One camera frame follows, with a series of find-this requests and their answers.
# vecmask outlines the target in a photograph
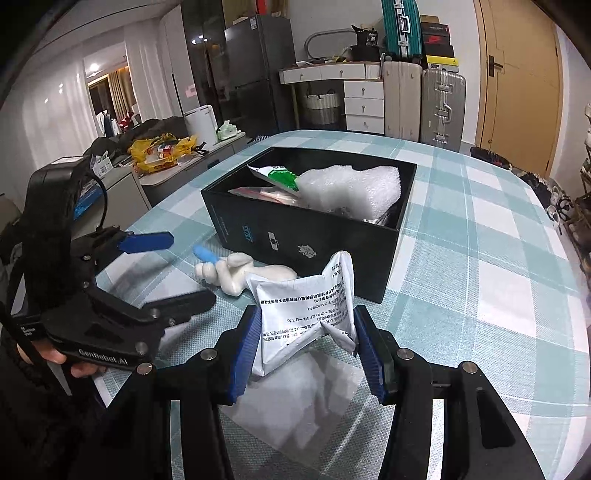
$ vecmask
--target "black box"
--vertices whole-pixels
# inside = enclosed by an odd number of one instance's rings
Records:
[[[424,54],[437,57],[449,57],[451,59],[456,57],[452,45],[439,45],[436,43],[425,43]]]
[[[427,35],[441,35],[442,37],[449,37],[449,25],[441,23],[421,22],[421,31]]]
[[[426,33],[423,34],[423,44],[451,45],[450,37],[446,37],[445,35],[431,35]]]
[[[398,167],[401,197],[390,207],[386,226],[228,193],[238,187],[269,186],[255,177],[247,164],[202,190],[207,211],[227,249],[266,264],[287,265],[302,277],[320,274],[335,252],[346,250],[353,259],[355,294],[381,303],[417,166],[370,155],[278,147],[260,153],[248,164],[285,166],[296,175],[332,165],[351,165],[355,170]]]

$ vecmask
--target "checkered tablecloth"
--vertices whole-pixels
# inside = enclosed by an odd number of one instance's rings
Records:
[[[457,153],[373,135],[294,131],[216,165],[131,228],[168,230],[170,250],[123,255],[99,285],[140,306],[197,288],[195,243],[227,254],[200,189],[269,146],[339,150],[418,165],[376,325],[429,362],[473,360],[525,433],[546,478],[562,479],[582,449],[589,399],[589,348],[580,294],[559,238],[533,191],[510,172]],[[215,307],[169,332],[158,361],[178,364],[234,327],[252,303],[219,289]],[[361,365],[330,338],[312,343],[222,410],[236,478],[375,479],[393,409],[369,393]],[[127,377],[96,383],[109,401]],[[443,417],[435,405],[430,478],[441,468]],[[173,471],[182,478],[178,411]]]

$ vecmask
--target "drawer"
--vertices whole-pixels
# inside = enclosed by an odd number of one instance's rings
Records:
[[[320,67],[283,70],[279,72],[281,83],[313,82],[320,80]]]
[[[383,82],[344,82],[344,84],[346,97],[384,99]]]
[[[322,65],[320,69],[322,80],[365,78],[365,64],[363,63],[336,63]]]
[[[365,78],[374,80],[379,79],[379,63],[365,64]]]
[[[384,118],[384,101],[375,98],[345,98],[345,113]]]
[[[347,115],[347,130],[383,134],[384,119],[376,116]]]

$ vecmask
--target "white packet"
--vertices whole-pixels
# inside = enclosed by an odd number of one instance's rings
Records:
[[[322,274],[273,282],[251,274],[248,288],[262,310],[261,340],[252,373],[263,377],[324,335],[353,354],[353,262],[348,252],[331,258]]]

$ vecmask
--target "foam packing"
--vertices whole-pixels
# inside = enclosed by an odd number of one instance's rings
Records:
[[[354,170],[349,165],[334,165],[308,170],[295,182],[311,209],[343,213],[356,220],[380,218],[400,198],[396,167]]]

